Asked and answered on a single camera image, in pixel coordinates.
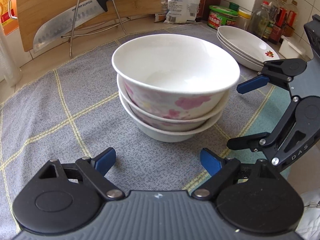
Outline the white sleeved forearm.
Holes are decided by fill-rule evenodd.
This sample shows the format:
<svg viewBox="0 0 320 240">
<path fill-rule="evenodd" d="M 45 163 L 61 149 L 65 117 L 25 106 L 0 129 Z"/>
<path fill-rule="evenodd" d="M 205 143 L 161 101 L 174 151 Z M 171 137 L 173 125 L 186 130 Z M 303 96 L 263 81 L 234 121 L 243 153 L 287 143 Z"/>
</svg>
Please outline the white sleeved forearm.
<svg viewBox="0 0 320 240">
<path fill-rule="evenodd" d="M 320 238 L 320 192 L 319 189 L 301 194 L 304 213 L 296 229 L 303 239 L 319 240 Z"/>
</svg>

